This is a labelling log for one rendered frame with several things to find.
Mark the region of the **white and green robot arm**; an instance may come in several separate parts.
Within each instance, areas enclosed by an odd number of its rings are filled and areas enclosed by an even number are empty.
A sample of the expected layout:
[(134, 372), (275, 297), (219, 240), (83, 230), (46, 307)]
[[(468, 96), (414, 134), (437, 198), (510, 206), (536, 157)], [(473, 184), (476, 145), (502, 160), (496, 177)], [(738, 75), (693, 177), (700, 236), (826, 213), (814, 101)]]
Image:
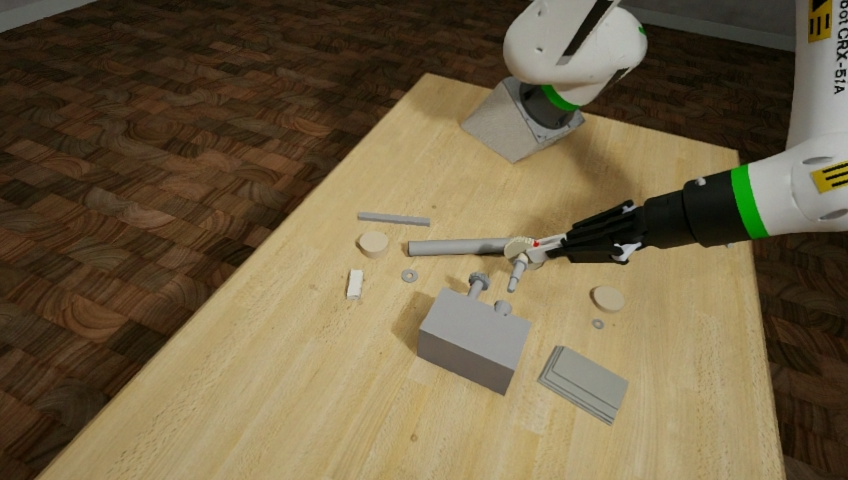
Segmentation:
[[(504, 60), (522, 81), (521, 104), (538, 125), (566, 126), (644, 59), (645, 32), (616, 7), (620, 1), (534, 0), (509, 27)], [(684, 184), (686, 218), (704, 248), (848, 231), (848, 0), (795, 4), (786, 151)]]

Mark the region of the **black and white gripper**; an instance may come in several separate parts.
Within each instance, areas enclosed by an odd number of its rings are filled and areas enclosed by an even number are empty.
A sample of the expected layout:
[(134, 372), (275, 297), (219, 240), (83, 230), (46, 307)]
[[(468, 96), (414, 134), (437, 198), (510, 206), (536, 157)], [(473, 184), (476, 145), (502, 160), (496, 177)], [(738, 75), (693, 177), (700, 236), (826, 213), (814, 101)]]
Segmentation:
[(663, 250), (698, 243), (686, 218), (683, 189), (648, 198), (639, 207), (626, 200), (572, 228), (566, 234), (535, 240), (542, 246), (526, 251), (533, 263), (567, 256), (572, 264), (626, 265), (633, 251), (648, 246)]

